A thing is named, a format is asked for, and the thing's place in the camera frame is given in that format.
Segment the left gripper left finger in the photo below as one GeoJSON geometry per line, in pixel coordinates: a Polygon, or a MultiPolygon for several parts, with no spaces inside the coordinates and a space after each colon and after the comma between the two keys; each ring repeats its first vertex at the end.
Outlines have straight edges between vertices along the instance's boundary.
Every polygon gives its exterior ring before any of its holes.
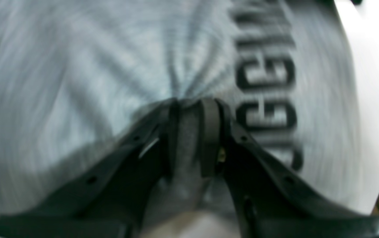
{"type": "Polygon", "coordinates": [[[99,163],[30,210],[0,216],[1,238],[132,238],[175,163],[179,104],[163,101],[99,163]]]}

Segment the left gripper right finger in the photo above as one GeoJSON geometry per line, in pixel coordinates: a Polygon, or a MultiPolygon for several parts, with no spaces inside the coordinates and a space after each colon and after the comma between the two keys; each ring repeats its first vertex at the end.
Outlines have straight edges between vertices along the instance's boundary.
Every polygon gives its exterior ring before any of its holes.
{"type": "Polygon", "coordinates": [[[243,238],[379,238],[366,216],[316,192],[263,150],[219,99],[201,99],[201,175],[222,177],[243,238]]]}

